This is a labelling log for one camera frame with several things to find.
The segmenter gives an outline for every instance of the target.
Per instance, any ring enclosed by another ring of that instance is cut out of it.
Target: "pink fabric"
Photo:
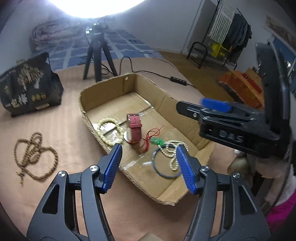
[[[280,225],[282,225],[285,219],[288,217],[292,208],[296,203],[296,191],[294,194],[283,204],[274,207],[267,215],[267,223],[270,228],[270,232],[276,231]]]

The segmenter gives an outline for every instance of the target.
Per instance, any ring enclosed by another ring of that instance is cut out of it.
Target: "das logo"
[[[223,137],[223,138],[227,138],[227,139],[235,141],[235,142],[243,142],[243,137],[242,136],[235,136],[232,133],[228,134],[226,131],[220,130],[219,136]]]

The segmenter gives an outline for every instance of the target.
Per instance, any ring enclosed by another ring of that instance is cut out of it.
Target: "black bag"
[[[60,105],[64,88],[42,53],[0,76],[0,98],[11,116]]]

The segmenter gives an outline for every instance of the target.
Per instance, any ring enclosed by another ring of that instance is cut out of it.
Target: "bright light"
[[[144,0],[50,0],[66,14],[79,18],[100,18],[128,10]]]

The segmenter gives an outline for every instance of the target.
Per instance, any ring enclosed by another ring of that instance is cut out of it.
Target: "striped towel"
[[[220,1],[217,15],[209,36],[215,42],[222,44],[235,15],[235,7],[231,6],[227,0]]]

